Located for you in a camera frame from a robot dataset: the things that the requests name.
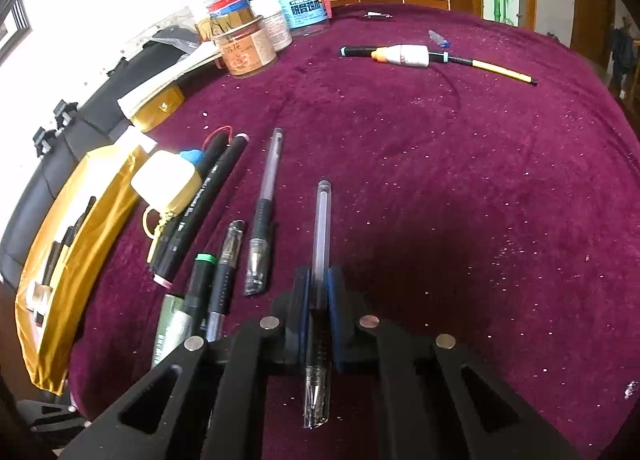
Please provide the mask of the clear gel pen black grip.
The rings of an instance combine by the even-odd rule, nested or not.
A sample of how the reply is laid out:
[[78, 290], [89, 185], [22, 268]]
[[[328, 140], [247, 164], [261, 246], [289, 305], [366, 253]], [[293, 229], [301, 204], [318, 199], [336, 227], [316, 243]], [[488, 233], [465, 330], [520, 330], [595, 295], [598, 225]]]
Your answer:
[[273, 195], [276, 188], [278, 166], [283, 146], [284, 131], [273, 130], [269, 150], [267, 152], [264, 174], [256, 209], [253, 218], [252, 232], [243, 294], [245, 296], [260, 295], [267, 290], [268, 269], [270, 261], [270, 242], [273, 214]]

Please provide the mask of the black marker purple cap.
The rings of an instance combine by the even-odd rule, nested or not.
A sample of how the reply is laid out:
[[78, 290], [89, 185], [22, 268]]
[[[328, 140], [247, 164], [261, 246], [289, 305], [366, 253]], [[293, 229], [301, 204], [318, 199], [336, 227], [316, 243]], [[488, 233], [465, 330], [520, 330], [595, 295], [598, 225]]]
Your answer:
[[73, 224], [73, 226], [70, 226], [69, 228], [67, 228], [65, 235], [62, 239], [63, 246], [70, 246], [73, 243], [75, 237], [80, 231], [82, 224], [85, 223], [85, 220], [89, 215], [89, 213], [91, 212], [95, 203], [96, 203], [96, 196], [91, 196], [89, 198], [86, 208], [84, 209], [84, 212], [80, 214], [80, 217], [78, 217], [78, 219], [76, 220], [75, 224]]

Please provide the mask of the green pen box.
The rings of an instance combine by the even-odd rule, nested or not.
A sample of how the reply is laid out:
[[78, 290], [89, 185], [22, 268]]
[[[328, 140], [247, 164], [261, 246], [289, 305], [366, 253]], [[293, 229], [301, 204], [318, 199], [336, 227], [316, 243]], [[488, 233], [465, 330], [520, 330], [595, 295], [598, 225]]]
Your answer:
[[166, 294], [157, 321], [152, 367], [162, 362], [188, 336], [192, 329], [192, 316], [184, 308], [184, 299]]

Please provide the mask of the black marker green band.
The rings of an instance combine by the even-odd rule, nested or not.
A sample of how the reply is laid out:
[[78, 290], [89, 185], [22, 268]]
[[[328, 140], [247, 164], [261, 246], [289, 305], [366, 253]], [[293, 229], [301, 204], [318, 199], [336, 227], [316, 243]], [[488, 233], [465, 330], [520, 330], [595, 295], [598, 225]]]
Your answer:
[[213, 254], [199, 253], [194, 260], [181, 309], [186, 314], [186, 336], [200, 332], [212, 292], [216, 265], [217, 259]]

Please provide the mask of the black marker under case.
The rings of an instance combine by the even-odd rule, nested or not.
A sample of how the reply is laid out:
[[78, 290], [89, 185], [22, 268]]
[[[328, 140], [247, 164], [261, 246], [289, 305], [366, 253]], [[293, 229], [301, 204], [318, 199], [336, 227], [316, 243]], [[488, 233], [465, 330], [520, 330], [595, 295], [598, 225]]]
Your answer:
[[178, 206], [171, 210], [166, 210], [166, 213], [156, 225], [157, 236], [154, 240], [153, 250], [150, 251], [148, 257], [150, 269], [153, 272], [157, 270], [157, 266], [160, 264], [168, 246], [169, 239], [178, 227], [186, 207], [204, 184], [205, 177], [209, 171], [224, 150], [227, 149], [231, 134], [232, 128], [230, 125], [221, 126], [207, 136], [200, 150], [183, 151], [180, 154], [184, 160], [193, 164], [194, 172], [188, 184], [179, 194]]

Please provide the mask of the black marker pink cap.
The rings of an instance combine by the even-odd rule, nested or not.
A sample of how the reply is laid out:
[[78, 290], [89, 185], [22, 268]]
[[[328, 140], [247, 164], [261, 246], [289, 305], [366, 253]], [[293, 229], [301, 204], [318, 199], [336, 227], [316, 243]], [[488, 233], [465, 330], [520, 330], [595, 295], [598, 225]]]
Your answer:
[[232, 138], [230, 145], [209, 171], [201, 189], [186, 208], [186, 212], [171, 234], [160, 264], [157, 265], [154, 272], [153, 280], [163, 288], [169, 289], [172, 286], [208, 211], [240, 160], [249, 140], [246, 133], [239, 133]]

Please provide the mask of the yellow cardboard box tray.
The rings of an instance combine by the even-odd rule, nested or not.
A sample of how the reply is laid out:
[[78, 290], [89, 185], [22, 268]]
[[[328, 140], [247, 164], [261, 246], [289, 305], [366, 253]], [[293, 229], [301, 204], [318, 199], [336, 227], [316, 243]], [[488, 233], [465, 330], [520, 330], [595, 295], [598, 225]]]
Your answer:
[[[76, 331], [96, 277], [138, 200], [130, 185], [148, 154], [140, 146], [91, 150], [58, 193], [29, 249], [16, 290], [18, 342], [32, 384], [61, 394], [70, 368]], [[43, 323], [36, 323], [35, 290], [43, 285], [52, 244], [84, 218], [54, 266]]]

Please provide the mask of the maroon velvet tablecloth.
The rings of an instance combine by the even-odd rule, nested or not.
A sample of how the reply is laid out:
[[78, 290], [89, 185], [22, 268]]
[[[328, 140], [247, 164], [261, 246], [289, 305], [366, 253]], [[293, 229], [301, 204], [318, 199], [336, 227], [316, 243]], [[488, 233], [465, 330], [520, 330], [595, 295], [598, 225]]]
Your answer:
[[[552, 38], [426, 7], [388, 13], [339, 9], [329, 30], [256, 76], [196, 82], [154, 130], [171, 151], [223, 125], [250, 138], [194, 242], [208, 253], [232, 220], [252, 218], [271, 134], [284, 131], [270, 287], [236, 292], [224, 330], [292, 288], [311, 257], [317, 185], [329, 180], [331, 258], [370, 310], [417, 336], [451, 334], [582, 458], [597, 458], [639, 397], [638, 138], [588, 64]], [[538, 85], [338, 53], [393, 45]]]

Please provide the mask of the pale yellow earbud case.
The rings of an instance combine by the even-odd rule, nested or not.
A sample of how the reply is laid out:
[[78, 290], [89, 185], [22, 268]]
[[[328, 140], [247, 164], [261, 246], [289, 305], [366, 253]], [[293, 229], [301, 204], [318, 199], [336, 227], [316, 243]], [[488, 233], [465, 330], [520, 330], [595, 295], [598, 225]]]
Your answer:
[[130, 180], [134, 191], [157, 212], [178, 206], [179, 194], [193, 176], [194, 166], [178, 154], [154, 152]]

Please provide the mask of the black leather sofa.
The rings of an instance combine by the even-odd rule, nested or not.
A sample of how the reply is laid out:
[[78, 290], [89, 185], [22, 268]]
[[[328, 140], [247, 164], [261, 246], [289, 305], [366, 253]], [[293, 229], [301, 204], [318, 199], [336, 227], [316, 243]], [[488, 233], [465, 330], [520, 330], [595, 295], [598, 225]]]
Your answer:
[[81, 106], [59, 102], [58, 112], [70, 120], [51, 135], [37, 137], [49, 145], [26, 185], [1, 239], [1, 279], [14, 291], [35, 236], [70, 173], [86, 153], [116, 142], [130, 125], [119, 107], [143, 82], [175, 64], [198, 47], [196, 34], [170, 26], [153, 33], [131, 59], [122, 58], [107, 79]]

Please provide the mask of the stack of papers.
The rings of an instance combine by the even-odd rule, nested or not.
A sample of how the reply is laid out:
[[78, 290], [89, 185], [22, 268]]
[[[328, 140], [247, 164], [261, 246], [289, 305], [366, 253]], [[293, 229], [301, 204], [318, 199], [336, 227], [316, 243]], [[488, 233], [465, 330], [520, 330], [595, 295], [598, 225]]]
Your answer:
[[118, 98], [120, 110], [127, 119], [131, 119], [147, 102], [173, 82], [220, 57], [220, 49], [214, 42], [202, 43], [193, 53], [183, 56], [172, 66]]

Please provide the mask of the white glue bottle orange cap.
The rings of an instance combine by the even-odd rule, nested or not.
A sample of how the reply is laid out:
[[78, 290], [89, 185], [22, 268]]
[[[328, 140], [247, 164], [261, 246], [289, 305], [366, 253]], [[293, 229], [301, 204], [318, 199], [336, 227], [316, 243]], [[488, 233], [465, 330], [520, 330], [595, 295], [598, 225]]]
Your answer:
[[411, 68], [426, 68], [430, 64], [430, 52], [425, 45], [394, 45], [379, 47], [371, 58], [382, 64], [396, 64]]

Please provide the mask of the amber plastic jar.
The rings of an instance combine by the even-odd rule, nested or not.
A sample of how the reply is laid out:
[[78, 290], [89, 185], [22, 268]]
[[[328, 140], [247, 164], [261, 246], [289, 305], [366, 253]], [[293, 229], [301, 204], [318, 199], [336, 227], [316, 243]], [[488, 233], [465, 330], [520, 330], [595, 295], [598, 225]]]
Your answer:
[[262, 16], [214, 38], [222, 60], [235, 78], [245, 78], [273, 64], [278, 56]]

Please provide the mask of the black yellow pen on glue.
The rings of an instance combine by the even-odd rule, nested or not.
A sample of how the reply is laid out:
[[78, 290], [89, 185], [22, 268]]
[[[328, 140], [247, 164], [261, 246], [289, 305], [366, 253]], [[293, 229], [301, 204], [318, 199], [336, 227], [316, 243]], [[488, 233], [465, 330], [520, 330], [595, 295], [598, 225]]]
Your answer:
[[[372, 59], [371, 53], [377, 48], [378, 47], [372, 46], [342, 46], [338, 53], [341, 57], [360, 57]], [[499, 76], [506, 76], [507, 78], [514, 79], [529, 85], [538, 85], [537, 81], [532, 76], [498, 66], [498, 64], [490, 64], [489, 62], [473, 58], [458, 57], [451, 55], [449, 52], [438, 52], [437, 50], [430, 49], [428, 49], [428, 51], [430, 52], [430, 64], [460, 64], [460, 66], [477, 68], [480, 70], [498, 74]]]

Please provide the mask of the small blue clear cap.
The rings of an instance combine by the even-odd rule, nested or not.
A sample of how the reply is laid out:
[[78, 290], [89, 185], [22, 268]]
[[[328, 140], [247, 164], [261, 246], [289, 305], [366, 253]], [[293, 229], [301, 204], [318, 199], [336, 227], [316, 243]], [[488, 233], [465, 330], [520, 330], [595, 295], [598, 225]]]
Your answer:
[[428, 36], [438, 46], [440, 46], [442, 48], [449, 48], [450, 47], [450, 42], [446, 38], [444, 38], [442, 35], [440, 35], [439, 33], [435, 32], [433, 30], [429, 30], [428, 31]]

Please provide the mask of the small white bottle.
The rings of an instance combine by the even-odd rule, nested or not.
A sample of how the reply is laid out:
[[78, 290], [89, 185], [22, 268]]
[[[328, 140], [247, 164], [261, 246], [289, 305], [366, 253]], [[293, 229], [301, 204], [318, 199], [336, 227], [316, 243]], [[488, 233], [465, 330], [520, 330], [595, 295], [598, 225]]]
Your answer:
[[277, 53], [291, 45], [292, 34], [278, 0], [250, 0], [250, 9], [255, 16], [262, 16], [262, 23]]

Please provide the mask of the framed horse painting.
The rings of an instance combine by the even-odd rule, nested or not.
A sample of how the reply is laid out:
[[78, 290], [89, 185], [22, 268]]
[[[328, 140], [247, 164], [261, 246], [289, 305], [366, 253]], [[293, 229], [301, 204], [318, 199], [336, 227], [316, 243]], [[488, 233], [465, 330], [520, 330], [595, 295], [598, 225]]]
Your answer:
[[23, 0], [15, 0], [6, 19], [1, 24], [0, 64], [3, 64], [14, 50], [32, 32]]

